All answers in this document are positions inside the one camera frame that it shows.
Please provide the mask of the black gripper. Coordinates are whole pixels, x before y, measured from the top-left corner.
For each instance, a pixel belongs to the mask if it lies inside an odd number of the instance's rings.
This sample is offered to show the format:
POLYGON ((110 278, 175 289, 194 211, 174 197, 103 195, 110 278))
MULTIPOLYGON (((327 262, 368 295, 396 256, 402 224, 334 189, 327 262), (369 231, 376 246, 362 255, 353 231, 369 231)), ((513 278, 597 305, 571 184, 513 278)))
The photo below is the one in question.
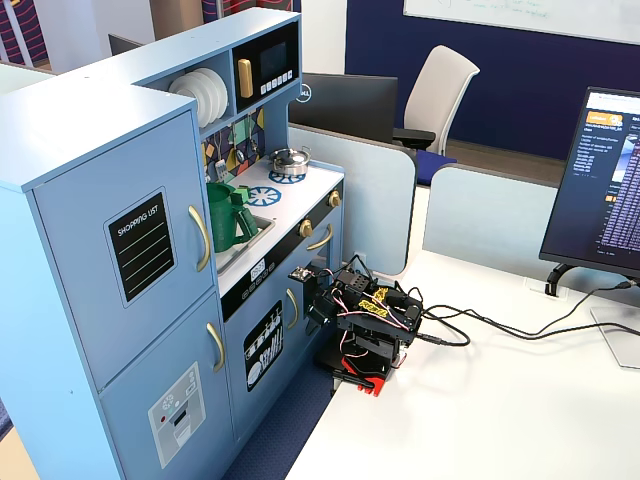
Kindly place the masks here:
POLYGON ((317 289, 313 300, 305 311, 307 325, 305 334, 311 336, 322 327, 335 327, 337 316, 349 312, 343 299, 344 288, 349 282, 349 272, 330 275, 320 272, 317 276, 317 289))

